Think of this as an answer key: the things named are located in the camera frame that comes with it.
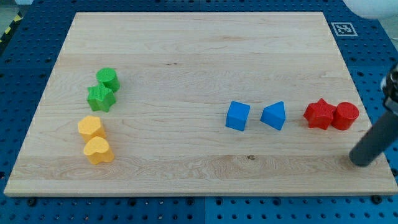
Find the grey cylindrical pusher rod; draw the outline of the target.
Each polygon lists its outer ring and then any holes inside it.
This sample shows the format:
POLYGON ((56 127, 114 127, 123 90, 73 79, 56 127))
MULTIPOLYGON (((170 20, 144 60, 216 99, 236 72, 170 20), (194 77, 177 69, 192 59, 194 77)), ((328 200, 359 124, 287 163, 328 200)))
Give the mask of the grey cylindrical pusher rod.
POLYGON ((372 163, 397 140, 397 115, 386 111, 349 152, 351 162, 360 167, 372 163))

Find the black robot end mount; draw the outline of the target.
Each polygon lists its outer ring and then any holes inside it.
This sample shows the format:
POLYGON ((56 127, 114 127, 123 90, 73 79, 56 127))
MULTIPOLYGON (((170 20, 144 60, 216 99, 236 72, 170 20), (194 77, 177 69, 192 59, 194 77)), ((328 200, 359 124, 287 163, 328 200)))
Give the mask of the black robot end mount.
POLYGON ((384 93, 384 107, 397 115, 397 64, 388 71, 387 75, 381 81, 381 90, 384 93))

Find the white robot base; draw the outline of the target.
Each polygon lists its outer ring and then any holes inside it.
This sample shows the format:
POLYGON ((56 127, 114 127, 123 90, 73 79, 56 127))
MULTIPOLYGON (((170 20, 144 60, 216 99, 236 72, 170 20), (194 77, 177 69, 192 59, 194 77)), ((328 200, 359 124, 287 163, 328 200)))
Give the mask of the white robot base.
POLYGON ((350 11, 365 19, 397 15, 397 0, 343 0, 350 11))

